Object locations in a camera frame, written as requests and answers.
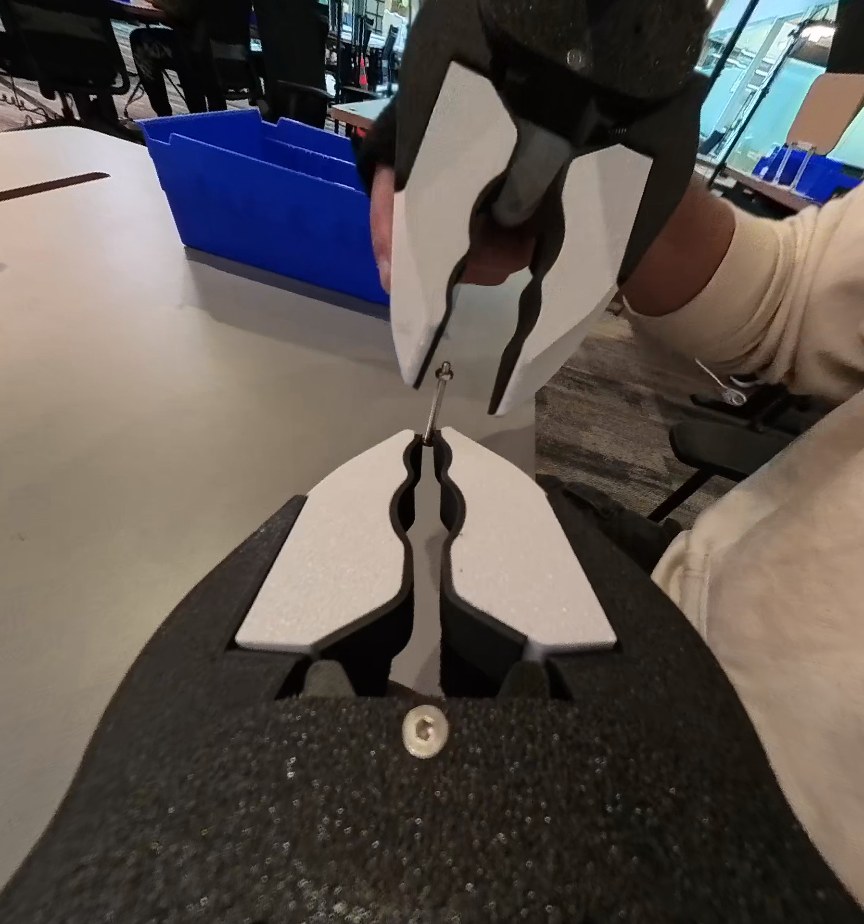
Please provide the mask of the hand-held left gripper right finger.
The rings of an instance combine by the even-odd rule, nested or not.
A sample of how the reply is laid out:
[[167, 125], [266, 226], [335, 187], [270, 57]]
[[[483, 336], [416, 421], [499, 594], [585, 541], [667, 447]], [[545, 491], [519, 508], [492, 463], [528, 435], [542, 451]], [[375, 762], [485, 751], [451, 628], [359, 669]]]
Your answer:
[[435, 442], [448, 529], [442, 640], [461, 657], [608, 651], [616, 634], [545, 493], [452, 427]]

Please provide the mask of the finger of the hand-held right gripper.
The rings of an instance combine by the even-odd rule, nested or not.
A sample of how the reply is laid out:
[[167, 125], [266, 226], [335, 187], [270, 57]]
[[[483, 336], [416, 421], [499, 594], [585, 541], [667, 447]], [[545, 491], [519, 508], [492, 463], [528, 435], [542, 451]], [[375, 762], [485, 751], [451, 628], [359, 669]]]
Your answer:
[[450, 63], [409, 178], [393, 199], [391, 325], [409, 387], [421, 385], [448, 325], [474, 208], [514, 148], [515, 124], [490, 81]]
[[572, 160], [543, 202], [541, 228], [500, 359], [488, 413], [525, 403], [564, 365], [610, 304], [653, 165], [622, 145]]

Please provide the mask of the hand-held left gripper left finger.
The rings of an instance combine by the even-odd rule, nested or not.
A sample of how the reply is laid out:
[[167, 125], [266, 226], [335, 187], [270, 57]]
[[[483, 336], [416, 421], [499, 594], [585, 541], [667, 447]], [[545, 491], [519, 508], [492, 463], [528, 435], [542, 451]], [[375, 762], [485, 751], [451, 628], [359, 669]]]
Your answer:
[[415, 484], [410, 430], [350, 459], [306, 496], [235, 636], [237, 647], [319, 653], [404, 603], [413, 554], [399, 502]]

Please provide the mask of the blue plastic bin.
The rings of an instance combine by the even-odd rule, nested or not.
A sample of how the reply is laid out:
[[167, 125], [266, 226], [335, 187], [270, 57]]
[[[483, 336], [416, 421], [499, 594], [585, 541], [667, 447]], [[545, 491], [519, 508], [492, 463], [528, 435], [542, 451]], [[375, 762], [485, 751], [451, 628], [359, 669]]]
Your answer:
[[139, 122], [185, 248], [388, 319], [345, 138], [252, 109]]

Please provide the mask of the small metal bolt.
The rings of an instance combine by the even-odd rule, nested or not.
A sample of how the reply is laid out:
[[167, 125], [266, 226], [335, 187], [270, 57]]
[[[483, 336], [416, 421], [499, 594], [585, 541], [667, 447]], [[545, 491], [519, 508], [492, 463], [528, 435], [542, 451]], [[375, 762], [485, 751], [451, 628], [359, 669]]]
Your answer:
[[435, 434], [438, 430], [438, 419], [444, 403], [443, 400], [446, 389], [452, 379], [453, 369], [451, 363], [445, 360], [438, 366], [435, 372], [436, 386], [423, 434], [423, 445], [425, 446], [431, 446], [433, 444]]

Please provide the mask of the person's right forearm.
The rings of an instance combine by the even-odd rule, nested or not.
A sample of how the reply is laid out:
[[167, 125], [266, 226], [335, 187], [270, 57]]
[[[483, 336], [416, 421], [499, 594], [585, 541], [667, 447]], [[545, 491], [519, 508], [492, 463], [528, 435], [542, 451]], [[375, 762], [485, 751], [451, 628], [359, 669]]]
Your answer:
[[636, 329], [711, 372], [843, 403], [864, 388], [864, 181], [773, 220], [694, 177], [622, 297]]

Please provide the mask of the person's right hand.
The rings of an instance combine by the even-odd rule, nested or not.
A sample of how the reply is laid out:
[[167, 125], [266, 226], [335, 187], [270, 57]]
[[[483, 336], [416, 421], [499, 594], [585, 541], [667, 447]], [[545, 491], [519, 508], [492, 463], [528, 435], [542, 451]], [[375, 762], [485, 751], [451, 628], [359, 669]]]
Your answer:
[[[374, 258], [382, 288], [389, 293], [392, 283], [394, 171], [378, 166], [370, 193], [370, 230]], [[484, 215], [477, 216], [470, 231], [470, 248], [459, 282], [499, 285], [528, 267], [534, 252], [534, 238], [526, 226], [505, 228]]]

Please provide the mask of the brown wooden desk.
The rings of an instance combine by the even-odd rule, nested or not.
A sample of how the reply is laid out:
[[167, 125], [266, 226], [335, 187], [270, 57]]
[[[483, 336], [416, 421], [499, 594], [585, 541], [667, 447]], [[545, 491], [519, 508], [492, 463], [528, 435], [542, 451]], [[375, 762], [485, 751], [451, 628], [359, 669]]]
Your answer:
[[336, 103], [330, 107], [327, 121], [333, 122], [335, 133], [341, 129], [346, 137], [364, 134], [392, 102], [393, 97], [371, 97], [353, 102]]

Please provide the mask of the black tripod pole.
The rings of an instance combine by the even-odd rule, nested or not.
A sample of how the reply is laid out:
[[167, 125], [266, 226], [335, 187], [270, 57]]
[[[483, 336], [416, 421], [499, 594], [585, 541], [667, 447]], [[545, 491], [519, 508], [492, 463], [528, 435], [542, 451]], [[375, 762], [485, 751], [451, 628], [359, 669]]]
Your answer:
[[758, 67], [758, 64], [755, 63], [758, 52], [750, 52], [747, 47], [742, 45], [741, 39], [747, 31], [750, 19], [753, 17], [759, 4], [759, 1], [749, 1], [746, 4], [735, 29], [731, 33], [729, 41], [726, 43], [722, 59], [716, 65], [712, 73], [712, 90], [715, 90], [717, 88], [717, 82], [721, 80], [726, 66], [731, 62], [736, 64], [734, 69], [737, 73], [733, 75], [732, 82], [729, 84], [729, 96], [726, 99], [726, 105], [717, 121], [717, 127], [722, 131], [719, 145], [713, 149], [717, 155], [717, 160], [707, 179], [706, 186], [709, 191], [713, 189], [715, 180], [726, 164], [726, 158], [728, 157], [727, 140], [734, 131], [733, 124], [744, 99], [745, 90], [743, 90], [742, 87], [749, 83], [750, 74]]

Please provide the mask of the small blue bin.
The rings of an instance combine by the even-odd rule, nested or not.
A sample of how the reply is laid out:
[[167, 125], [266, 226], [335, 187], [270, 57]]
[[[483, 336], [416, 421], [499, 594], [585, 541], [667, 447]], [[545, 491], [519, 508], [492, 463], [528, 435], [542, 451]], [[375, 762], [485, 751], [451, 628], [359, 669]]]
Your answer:
[[810, 202], [824, 204], [859, 186], [864, 170], [801, 147], [783, 145], [761, 157], [751, 175], [790, 189]]

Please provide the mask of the black office chair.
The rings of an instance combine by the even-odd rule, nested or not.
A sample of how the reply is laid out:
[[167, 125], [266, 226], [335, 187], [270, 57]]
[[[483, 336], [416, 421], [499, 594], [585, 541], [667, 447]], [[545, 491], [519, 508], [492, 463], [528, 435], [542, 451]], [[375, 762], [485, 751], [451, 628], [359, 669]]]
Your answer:
[[694, 394], [692, 405], [711, 419], [678, 422], [669, 430], [676, 460], [690, 477], [649, 514], [662, 522], [713, 478], [739, 483], [824, 418], [832, 406], [797, 396], [783, 385], [723, 385], [718, 399]]
[[0, 68], [59, 99], [67, 121], [123, 128], [114, 99], [130, 79], [104, 2], [0, 1]]

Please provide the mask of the white drawstring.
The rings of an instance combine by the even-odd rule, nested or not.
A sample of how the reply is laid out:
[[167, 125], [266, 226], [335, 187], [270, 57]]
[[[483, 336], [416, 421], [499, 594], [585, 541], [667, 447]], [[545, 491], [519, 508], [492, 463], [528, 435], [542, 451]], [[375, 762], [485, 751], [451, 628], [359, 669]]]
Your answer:
[[729, 407], [737, 409], [743, 407], [749, 401], [751, 392], [761, 386], [760, 380], [754, 375], [731, 375], [722, 378], [698, 358], [693, 361], [698, 369], [715, 384], [721, 401]]

